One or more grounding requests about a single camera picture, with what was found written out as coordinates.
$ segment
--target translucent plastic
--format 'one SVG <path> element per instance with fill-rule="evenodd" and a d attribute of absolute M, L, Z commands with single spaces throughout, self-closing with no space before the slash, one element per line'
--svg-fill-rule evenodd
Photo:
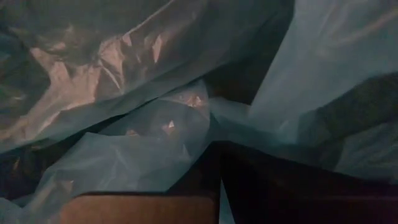
<path fill-rule="evenodd" d="M 263 0 L 3 2 L 7 33 L 0 45 L 8 47 L 0 50 L 0 152 L 63 139 L 250 54 L 248 42 L 279 6 Z"/>
<path fill-rule="evenodd" d="M 313 111 L 368 78 L 398 70 L 397 24 L 396 1 L 296 0 L 250 109 L 253 124 L 292 143 L 316 125 L 317 138 L 328 139 Z"/>
<path fill-rule="evenodd" d="M 169 189 L 207 147 L 202 82 L 135 110 L 101 134 L 87 133 L 42 177 L 21 223 L 57 223 L 62 205 L 85 192 Z"/>

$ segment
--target plastic bag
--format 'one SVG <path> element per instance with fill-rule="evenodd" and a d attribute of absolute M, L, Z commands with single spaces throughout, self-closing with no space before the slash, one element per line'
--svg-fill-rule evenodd
<path fill-rule="evenodd" d="M 101 134 L 87 133 L 42 177 L 18 214 L 22 223 L 58 221 L 86 192 L 168 190 L 207 147 L 209 107 L 203 82 L 139 108 Z"/>
<path fill-rule="evenodd" d="M 398 70 L 397 23 L 395 1 L 297 0 L 250 109 L 253 125 L 290 143 L 314 146 L 332 138 L 315 110 Z"/>
<path fill-rule="evenodd" d="M 1 42 L 17 47 L 2 49 L 0 152 L 61 140 L 245 57 L 279 7 L 260 0 L 5 1 L 2 26 L 16 36 Z"/>

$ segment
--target crumpled plastic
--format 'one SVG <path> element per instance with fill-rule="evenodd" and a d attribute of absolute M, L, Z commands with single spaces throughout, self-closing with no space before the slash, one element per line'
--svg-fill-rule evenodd
<path fill-rule="evenodd" d="M 163 192 L 206 149 L 210 123 L 203 82 L 134 110 L 100 134 L 87 133 L 49 167 L 20 223 L 57 223 L 62 205 L 87 192 Z"/>
<path fill-rule="evenodd" d="M 297 0 L 249 110 L 253 125 L 289 143 L 316 146 L 333 138 L 332 124 L 316 110 L 370 78 L 398 70 L 397 23 L 395 1 Z M 365 94 L 377 96 L 370 91 Z"/>
<path fill-rule="evenodd" d="M 0 152 L 64 139 L 249 55 L 278 9 L 260 0 L 5 1 Z"/>

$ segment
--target plastic sheet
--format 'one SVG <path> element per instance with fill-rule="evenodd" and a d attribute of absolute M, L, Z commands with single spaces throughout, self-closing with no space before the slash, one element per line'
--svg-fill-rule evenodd
<path fill-rule="evenodd" d="M 306 144 L 331 138 L 314 110 L 398 69 L 397 23 L 395 1 L 297 0 L 289 31 L 250 109 L 253 124 L 285 142 L 302 141 L 308 129 L 316 129 L 317 136 Z"/>
<path fill-rule="evenodd" d="M 0 19 L 12 38 L 1 43 L 14 47 L 1 52 L 7 69 L 0 152 L 58 141 L 244 57 L 279 6 L 260 0 L 5 1 Z"/>
<path fill-rule="evenodd" d="M 133 111 L 101 134 L 87 133 L 49 167 L 21 223 L 56 223 L 57 212 L 85 192 L 166 191 L 207 147 L 209 107 L 202 82 Z"/>

